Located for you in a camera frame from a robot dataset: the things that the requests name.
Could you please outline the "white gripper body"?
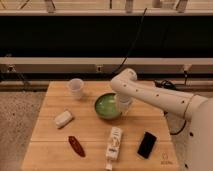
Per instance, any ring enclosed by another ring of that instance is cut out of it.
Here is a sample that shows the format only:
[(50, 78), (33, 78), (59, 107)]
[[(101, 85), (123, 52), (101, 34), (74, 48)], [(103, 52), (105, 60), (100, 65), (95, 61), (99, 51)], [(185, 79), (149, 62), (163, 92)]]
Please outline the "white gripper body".
[(119, 94), (115, 95), (116, 110), (121, 115), (126, 115), (128, 113), (128, 110), (129, 110), (130, 106), (132, 105), (132, 102), (133, 102), (133, 100), (131, 98), (124, 99)]

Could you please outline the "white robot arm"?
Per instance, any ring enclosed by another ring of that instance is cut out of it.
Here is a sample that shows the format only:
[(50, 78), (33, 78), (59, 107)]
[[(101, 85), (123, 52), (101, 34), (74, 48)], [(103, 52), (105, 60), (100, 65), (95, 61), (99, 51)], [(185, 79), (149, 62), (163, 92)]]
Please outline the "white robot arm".
[(213, 98), (137, 82), (137, 74), (126, 68), (110, 81), (119, 112), (133, 98), (175, 114), (190, 122), (184, 171), (213, 171)]

